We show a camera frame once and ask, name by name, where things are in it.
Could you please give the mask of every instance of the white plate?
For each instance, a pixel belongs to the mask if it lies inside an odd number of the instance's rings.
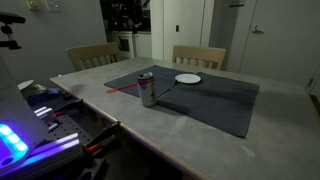
[[[22,83],[18,84],[18,88],[19,88],[19,90],[22,90],[22,89],[30,86],[33,82],[34,82],[34,80],[29,80],[29,81],[26,81],[26,82],[22,82]]]
[[[201,78],[194,74],[179,74],[176,76],[176,80],[181,83],[194,84],[201,81]]]

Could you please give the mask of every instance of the soda can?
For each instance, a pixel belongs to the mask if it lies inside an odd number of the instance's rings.
[[[151,72],[138,75],[138,89],[142,105],[145,107],[154,105],[157,100],[154,92],[154,77]]]

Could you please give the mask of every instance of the chair back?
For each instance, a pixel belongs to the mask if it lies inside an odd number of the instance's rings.
[[[221,69],[225,53],[221,48],[176,45],[172,62]]]
[[[77,71],[102,66],[119,61],[116,43],[71,47],[67,54]]]

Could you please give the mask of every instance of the dark gray cloth mat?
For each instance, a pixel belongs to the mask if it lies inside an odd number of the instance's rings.
[[[184,71],[178,71],[174,69],[168,69],[160,66],[151,66],[146,69],[142,69],[139,71],[136,71],[134,73],[122,76],[120,78],[114,79],[110,82],[105,83],[105,86],[111,87],[111,88],[117,88],[121,87],[127,84],[132,84],[137,82],[137,78],[139,74],[152,72],[154,78],[155,78],[155,94],[156,97],[161,96],[163,93],[171,89],[175,83],[175,77],[182,73],[187,73]],[[122,89],[122,92],[131,94],[133,96],[139,97],[139,91],[137,86]]]
[[[245,137],[259,86],[204,73],[197,75],[200,83],[178,84],[161,96],[158,104]]]

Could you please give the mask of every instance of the table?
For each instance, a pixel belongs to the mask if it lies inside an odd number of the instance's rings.
[[[260,85],[245,139],[169,109],[145,108],[137,97],[103,83],[140,69],[162,67]],[[296,84],[225,71],[135,58],[51,79],[110,121],[121,121],[134,138],[199,179],[318,179],[319,117]]]

